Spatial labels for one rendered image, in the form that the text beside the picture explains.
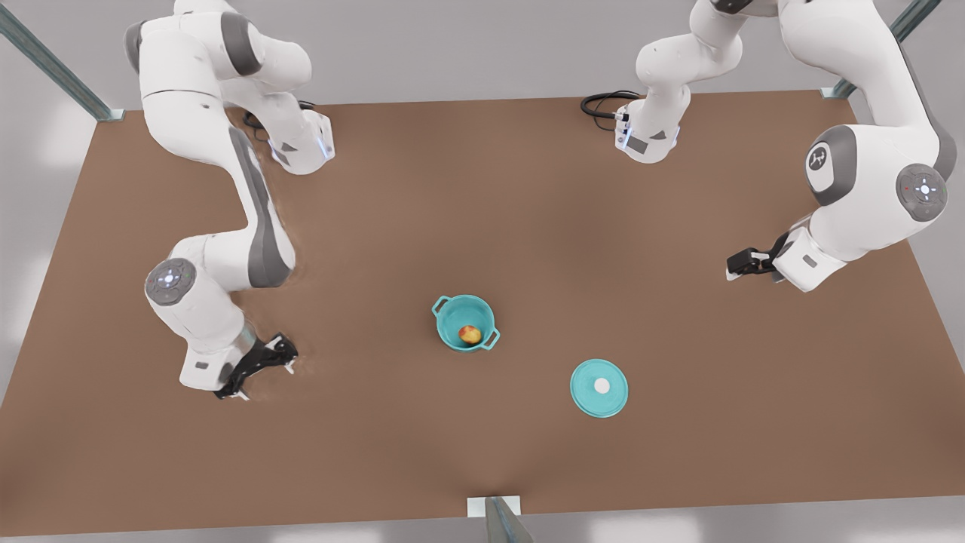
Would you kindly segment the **teal lid with white knob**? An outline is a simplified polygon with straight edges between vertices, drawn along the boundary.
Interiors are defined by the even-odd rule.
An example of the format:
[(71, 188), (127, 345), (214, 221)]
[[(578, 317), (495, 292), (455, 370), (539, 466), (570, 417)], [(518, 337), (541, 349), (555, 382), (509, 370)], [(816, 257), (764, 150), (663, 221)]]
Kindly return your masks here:
[(630, 398), (630, 385), (623, 371), (613, 362), (599, 358), (577, 365), (569, 389), (577, 408), (599, 419), (616, 416)]

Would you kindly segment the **silver frame post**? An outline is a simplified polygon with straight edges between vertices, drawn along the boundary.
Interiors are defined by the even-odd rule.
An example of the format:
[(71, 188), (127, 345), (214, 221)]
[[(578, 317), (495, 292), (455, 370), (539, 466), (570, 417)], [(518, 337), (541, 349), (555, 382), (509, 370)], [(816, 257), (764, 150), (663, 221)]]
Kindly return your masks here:
[(841, 65), (827, 66), (840, 76), (834, 86), (821, 88), (824, 99), (847, 100), (855, 90), (868, 92), (873, 79), (893, 63), (902, 64), (900, 45), (944, 0), (908, 0), (902, 13), (888, 26), (876, 18), (872, 9), (857, 17), (853, 28), (842, 35), (828, 35), (828, 44), (841, 52)]
[(487, 543), (534, 543), (519, 518), (519, 495), (470, 497), (466, 503), (468, 517), (485, 518)]
[(71, 69), (0, 2), (0, 35), (37, 66), (96, 121), (124, 120), (125, 111), (107, 106)]

